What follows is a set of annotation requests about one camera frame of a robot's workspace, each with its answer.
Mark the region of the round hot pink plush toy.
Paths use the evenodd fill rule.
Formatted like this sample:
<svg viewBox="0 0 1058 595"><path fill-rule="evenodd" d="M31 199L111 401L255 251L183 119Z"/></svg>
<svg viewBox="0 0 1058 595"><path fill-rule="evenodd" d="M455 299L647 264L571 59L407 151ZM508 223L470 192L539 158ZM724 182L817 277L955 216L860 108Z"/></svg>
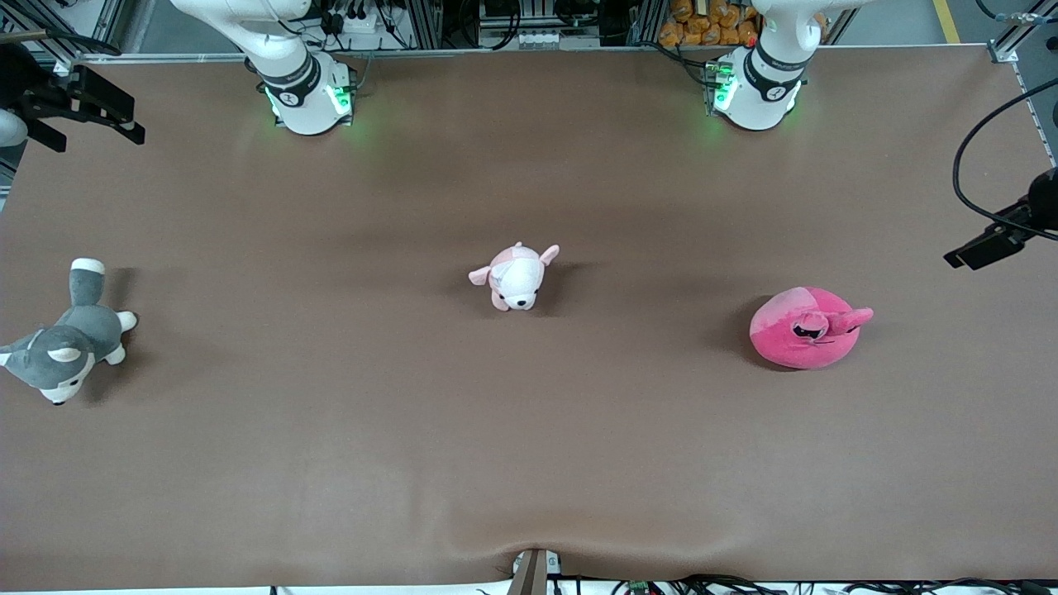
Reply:
<svg viewBox="0 0 1058 595"><path fill-rule="evenodd" d="M760 306L749 338L760 357L783 368L823 369L853 350L874 315L823 288L794 287Z"/></svg>

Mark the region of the grey white husky plush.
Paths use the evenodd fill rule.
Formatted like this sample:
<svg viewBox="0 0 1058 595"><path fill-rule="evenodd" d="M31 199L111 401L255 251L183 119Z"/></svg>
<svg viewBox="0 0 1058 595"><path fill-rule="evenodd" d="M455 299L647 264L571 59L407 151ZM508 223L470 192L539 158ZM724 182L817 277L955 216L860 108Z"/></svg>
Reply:
<svg viewBox="0 0 1058 595"><path fill-rule="evenodd" d="M52 326L0 346L0 368L7 369L48 402L75 397L98 363L118 365L126 358L122 336L136 327L136 314L102 304L106 267L98 259L69 265L69 308Z"/></svg>

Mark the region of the white power strip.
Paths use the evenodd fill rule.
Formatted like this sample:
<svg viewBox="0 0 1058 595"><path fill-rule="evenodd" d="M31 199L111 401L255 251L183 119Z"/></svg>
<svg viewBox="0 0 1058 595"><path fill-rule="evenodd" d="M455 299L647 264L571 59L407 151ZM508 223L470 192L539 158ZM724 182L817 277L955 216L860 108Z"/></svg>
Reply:
<svg viewBox="0 0 1058 595"><path fill-rule="evenodd" d="M380 10L368 0L332 5L321 18L321 24L326 33L332 35L373 35L384 30Z"/></svg>

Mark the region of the orange packaged items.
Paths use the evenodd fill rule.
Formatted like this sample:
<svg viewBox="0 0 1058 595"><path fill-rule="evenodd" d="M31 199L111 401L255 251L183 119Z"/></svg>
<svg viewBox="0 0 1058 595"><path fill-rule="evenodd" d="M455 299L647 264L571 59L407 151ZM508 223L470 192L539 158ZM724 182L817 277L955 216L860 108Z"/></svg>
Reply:
<svg viewBox="0 0 1058 595"><path fill-rule="evenodd" d="M749 0L668 0L657 42L674 46L755 46L763 17Z"/></svg>

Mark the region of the pale pink white plush dog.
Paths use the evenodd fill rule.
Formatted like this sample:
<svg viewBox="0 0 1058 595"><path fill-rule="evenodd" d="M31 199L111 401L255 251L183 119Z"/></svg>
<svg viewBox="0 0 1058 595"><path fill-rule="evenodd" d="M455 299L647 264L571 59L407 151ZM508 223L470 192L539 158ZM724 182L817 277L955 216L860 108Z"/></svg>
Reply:
<svg viewBox="0 0 1058 595"><path fill-rule="evenodd" d="M518 241L503 250L479 269L469 271L468 280L475 286L488 286L491 304L500 312L530 310L546 274L546 268L560 253L552 245L543 252Z"/></svg>

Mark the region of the aluminium frame rail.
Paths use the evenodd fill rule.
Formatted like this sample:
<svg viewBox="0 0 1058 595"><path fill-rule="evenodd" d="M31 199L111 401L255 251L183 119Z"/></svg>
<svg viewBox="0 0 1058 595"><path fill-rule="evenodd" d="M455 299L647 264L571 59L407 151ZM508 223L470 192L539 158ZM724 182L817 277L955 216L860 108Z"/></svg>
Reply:
<svg viewBox="0 0 1058 595"><path fill-rule="evenodd" d="M1058 0L1032 0L1028 8L995 12L991 17L1004 29L990 39L989 52L995 64L1015 64L1017 49L1044 26L1058 24Z"/></svg>

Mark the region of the aluminium frame post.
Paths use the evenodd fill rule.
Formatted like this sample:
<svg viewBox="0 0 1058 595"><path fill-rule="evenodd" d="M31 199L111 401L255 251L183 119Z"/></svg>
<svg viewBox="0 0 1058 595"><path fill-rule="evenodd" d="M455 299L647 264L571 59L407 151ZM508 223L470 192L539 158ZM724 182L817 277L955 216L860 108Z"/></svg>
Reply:
<svg viewBox="0 0 1058 595"><path fill-rule="evenodd" d="M670 0L630 0L632 19L627 32L627 46L640 41L658 44L660 30L670 15Z"/></svg>
<svg viewBox="0 0 1058 595"><path fill-rule="evenodd" d="M419 50L441 48L445 0L404 0L412 24L413 46Z"/></svg>

